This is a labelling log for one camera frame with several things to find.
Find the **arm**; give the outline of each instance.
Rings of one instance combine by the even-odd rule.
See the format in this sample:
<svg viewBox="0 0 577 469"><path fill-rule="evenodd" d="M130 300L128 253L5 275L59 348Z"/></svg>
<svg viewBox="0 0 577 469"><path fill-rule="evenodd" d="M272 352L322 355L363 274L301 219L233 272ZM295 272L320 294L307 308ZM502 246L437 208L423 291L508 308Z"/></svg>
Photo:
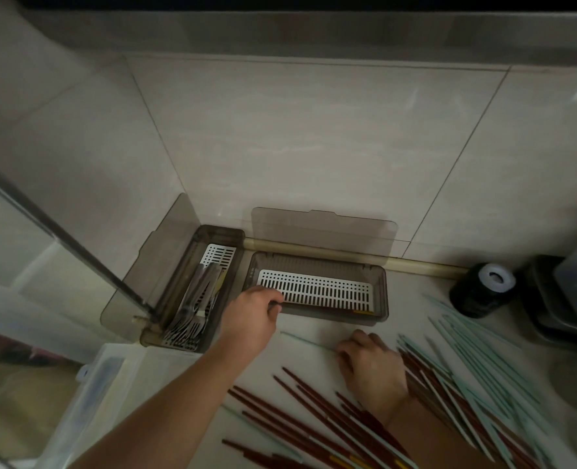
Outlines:
<svg viewBox="0 0 577 469"><path fill-rule="evenodd" d="M217 342L182 375L137 408L72 469L185 468L215 411L275 332L282 294L256 286L226 307Z"/></svg>
<svg viewBox="0 0 577 469"><path fill-rule="evenodd" d="M347 388L408 450L421 469L497 469L484 454L408 394L401 355L377 334L354 331L337 347Z"/></svg>

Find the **metal fork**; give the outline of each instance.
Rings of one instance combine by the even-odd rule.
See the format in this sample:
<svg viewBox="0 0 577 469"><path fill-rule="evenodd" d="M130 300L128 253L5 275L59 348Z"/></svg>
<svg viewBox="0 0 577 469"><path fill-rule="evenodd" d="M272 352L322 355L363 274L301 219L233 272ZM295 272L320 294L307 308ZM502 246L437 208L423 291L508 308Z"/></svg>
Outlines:
<svg viewBox="0 0 577 469"><path fill-rule="evenodd" d="M206 324L206 307L210 300L217 293L217 285L220 285L220 278L223 270L221 267L217 267L217 270L213 272L212 277L209 280L208 287L204 293L204 297L200 302L200 306L197 308L197 312L193 316L193 319L189 323L189 330L185 334L185 339L195 339L198 334L204 329L204 324Z"/></svg>

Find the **left hand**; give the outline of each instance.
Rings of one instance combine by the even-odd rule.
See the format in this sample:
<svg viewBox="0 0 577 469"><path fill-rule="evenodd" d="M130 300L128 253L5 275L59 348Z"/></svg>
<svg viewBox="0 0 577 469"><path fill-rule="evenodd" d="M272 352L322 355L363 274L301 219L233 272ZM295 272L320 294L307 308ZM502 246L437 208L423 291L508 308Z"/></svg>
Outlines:
<svg viewBox="0 0 577 469"><path fill-rule="evenodd" d="M271 301L283 303L284 296L263 286L243 291L225 308L219 339L229 343L234 352L253 360L274 335L275 322L282 310L279 304L269 309Z"/></svg>

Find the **white drainer tray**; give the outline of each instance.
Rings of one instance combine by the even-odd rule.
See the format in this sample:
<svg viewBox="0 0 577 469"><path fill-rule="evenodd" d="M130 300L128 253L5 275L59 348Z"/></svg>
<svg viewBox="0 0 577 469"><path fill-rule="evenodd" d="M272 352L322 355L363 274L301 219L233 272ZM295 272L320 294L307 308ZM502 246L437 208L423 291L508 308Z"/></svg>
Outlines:
<svg viewBox="0 0 577 469"><path fill-rule="evenodd" d="M214 243L211 243L206 247L206 251L204 252L204 256L202 257L202 259L200 260L200 263L204 264L205 266L208 266L211 263L218 263L222 271L225 272L230 267L230 263L232 263L234 253L236 251L237 251L236 247L227 247L225 245L216 245ZM202 298L206 294L206 291L203 292L202 295L199 297L199 299L197 300L198 303L202 300ZM208 317L208 313L215 305L216 299L217 297L215 297L215 299L212 299L208 303L208 306L206 307L206 317ZM202 330L195 339L189 339L189 340L183 338L185 330L186 326L178 325L174 329L167 331L165 333L165 337L163 338L162 345L194 352L199 346L200 338L204 334L204 330Z"/></svg>
<svg viewBox="0 0 577 469"><path fill-rule="evenodd" d="M369 283L260 270L257 284L280 291L286 303L373 312L373 286Z"/></svg>

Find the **hand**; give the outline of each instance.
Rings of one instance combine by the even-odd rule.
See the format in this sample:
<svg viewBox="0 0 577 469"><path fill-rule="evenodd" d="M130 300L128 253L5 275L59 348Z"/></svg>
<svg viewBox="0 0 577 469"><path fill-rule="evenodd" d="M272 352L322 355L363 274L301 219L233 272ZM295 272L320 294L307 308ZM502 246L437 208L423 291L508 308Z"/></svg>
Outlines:
<svg viewBox="0 0 577 469"><path fill-rule="evenodd" d="M337 361L347 389L365 410L385 427L408 398L401 355L392 351L377 334L355 330L337 347Z"/></svg>
<svg viewBox="0 0 577 469"><path fill-rule="evenodd" d="M223 312L219 340L229 343L248 362L262 352L274 335L282 307L276 304L269 309L271 301L283 303L284 297L280 291L254 286L239 294Z"/></svg>

